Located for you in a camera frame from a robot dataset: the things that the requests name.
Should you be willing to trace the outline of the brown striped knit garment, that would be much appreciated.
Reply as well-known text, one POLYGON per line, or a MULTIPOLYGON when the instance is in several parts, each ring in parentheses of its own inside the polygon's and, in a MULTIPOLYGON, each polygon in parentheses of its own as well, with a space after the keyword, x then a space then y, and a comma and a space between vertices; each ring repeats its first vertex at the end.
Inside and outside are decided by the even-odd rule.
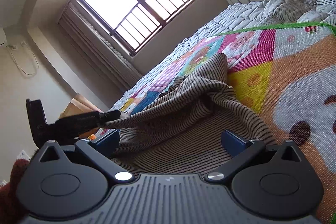
POLYGON ((112 161, 140 173, 197 173, 230 160, 221 135, 230 130, 245 139, 274 144, 268 126, 236 97, 227 83, 227 57, 212 55, 142 111, 107 124, 118 129, 112 161))

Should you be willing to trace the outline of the pink red clothes pile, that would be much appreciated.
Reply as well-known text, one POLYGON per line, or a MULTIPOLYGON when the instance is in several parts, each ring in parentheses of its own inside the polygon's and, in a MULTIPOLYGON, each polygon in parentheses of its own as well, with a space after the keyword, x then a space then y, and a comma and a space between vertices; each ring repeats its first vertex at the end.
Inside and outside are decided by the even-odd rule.
POLYGON ((11 170, 10 181, 5 186, 1 186, 1 223, 18 223, 27 215, 27 210, 17 199, 17 187, 38 151, 35 151, 30 160, 17 159, 11 170))

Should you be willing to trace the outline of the yellow round lidded container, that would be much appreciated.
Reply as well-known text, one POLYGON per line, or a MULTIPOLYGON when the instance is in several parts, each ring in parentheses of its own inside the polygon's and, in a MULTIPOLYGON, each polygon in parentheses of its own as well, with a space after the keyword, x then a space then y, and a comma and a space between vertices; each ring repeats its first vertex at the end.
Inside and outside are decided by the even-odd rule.
POLYGON ((79 139, 88 139, 88 140, 95 140, 97 137, 96 137, 96 135, 94 135, 94 134, 90 134, 90 135, 88 135, 88 134, 81 134, 80 136, 79 136, 79 139))

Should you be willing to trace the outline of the brown paper bag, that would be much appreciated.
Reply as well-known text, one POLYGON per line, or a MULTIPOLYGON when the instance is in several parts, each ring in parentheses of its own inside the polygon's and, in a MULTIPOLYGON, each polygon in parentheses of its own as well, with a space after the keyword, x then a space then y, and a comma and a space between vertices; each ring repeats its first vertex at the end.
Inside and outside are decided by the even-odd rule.
POLYGON ((68 103, 65 110, 59 115, 59 119, 94 111, 103 113, 102 110, 91 103, 85 96, 77 93, 76 96, 68 103))

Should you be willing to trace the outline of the beige curtain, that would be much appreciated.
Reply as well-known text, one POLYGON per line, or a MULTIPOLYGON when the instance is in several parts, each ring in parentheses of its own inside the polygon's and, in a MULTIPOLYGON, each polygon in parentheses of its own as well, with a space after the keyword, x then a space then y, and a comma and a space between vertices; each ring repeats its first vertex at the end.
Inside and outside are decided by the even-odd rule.
POLYGON ((94 71, 121 91, 129 90, 142 78, 138 70, 112 47, 72 3, 66 5, 58 24, 94 71))

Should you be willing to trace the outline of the colourful cartoon play mat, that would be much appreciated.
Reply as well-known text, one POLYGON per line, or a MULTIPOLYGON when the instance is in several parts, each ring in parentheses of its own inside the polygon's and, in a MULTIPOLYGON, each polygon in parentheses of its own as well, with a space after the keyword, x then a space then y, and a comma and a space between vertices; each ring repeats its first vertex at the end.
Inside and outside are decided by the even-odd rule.
POLYGON ((177 76, 213 54, 228 60, 228 84, 277 141, 301 148, 325 189, 317 216, 335 223, 335 28, 325 23, 260 26, 182 41, 114 107, 141 111, 177 76))

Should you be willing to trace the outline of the white quilted mattress pad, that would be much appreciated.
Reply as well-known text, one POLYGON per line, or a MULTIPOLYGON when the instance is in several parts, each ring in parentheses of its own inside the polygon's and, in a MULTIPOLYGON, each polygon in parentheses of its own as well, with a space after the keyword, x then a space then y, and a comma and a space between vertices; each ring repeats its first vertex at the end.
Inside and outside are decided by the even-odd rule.
POLYGON ((335 0, 263 0, 229 5, 169 51, 161 62, 145 74, 110 108, 120 110, 139 87, 151 83, 165 67, 186 53, 199 40, 245 28, 296 22, 321 22, 335 26, 335 0))

